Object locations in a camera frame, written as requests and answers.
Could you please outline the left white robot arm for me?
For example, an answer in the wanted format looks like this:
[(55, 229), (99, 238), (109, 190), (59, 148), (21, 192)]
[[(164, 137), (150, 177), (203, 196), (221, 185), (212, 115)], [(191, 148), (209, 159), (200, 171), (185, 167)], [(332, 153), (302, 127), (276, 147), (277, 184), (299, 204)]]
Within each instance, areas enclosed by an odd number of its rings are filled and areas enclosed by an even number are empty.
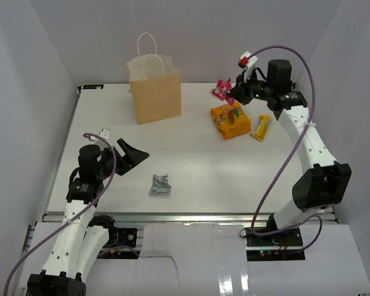
[(86, 279), (99, 252), (118, 239), (114, 219), (95, 214), (97, 203), (115, 175), (123, 176), (149, 157), (123, 139), (117, 141), (121, 154), (101, 136), (84, 136), (94, 143), (79, 149), (62, 225), (53, 233), (56, 240), (41, 271), (28, 278), (30, 295), (86, 294)]

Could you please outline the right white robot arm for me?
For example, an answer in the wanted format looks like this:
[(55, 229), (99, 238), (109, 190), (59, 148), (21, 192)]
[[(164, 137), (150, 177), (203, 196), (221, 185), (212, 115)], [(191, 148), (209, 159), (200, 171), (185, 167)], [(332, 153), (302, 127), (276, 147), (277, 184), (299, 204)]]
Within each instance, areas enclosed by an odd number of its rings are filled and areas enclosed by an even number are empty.
[(352, 170), (349, 164), (339, 163), (323, 143), (306, 99), (294, 89), (290, 62), (269, 61), (267, 76), (262, 80), (257, 78), (256, 62), (256, 57), (240, 58), (242, 73), (229, 95), (243, 105), (252, 99), (266, 101), (292, 141), (303, 171), (292, 187), (292, 198), (266, 224), (267, 241), (279, 246), (288, 239), (288, 229), (322, 209), (341, 203)]

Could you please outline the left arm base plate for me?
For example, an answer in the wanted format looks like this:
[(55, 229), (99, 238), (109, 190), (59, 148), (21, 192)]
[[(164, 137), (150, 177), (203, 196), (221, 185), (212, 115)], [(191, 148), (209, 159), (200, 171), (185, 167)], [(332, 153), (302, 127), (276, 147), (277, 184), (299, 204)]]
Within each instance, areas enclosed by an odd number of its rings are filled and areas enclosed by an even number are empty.
[(109, 240), (104, 245), (105, 248), (125, 245), (135, 247), (137, 242), (138, 230), (136, 228), (117, 228), (109, 231)]

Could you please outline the pink snack packet front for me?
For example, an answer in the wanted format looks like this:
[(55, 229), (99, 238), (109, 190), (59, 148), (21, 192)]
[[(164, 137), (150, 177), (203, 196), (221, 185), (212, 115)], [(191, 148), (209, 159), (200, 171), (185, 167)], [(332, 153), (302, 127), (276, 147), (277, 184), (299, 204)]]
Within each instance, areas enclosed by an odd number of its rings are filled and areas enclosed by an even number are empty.
[(235, 103), (235, 99), (233, 99), (231, 97), (231, 90), (233, 89), (233, 86), (232, 86), (232, 79), (228, 79), (225, 83), (224, 83), (224, 89), (223, 89), (223, 94), (224, 94), (224, 99), (226, 100), (226, 102), (230, 105), (233, 105), (233, 103)]

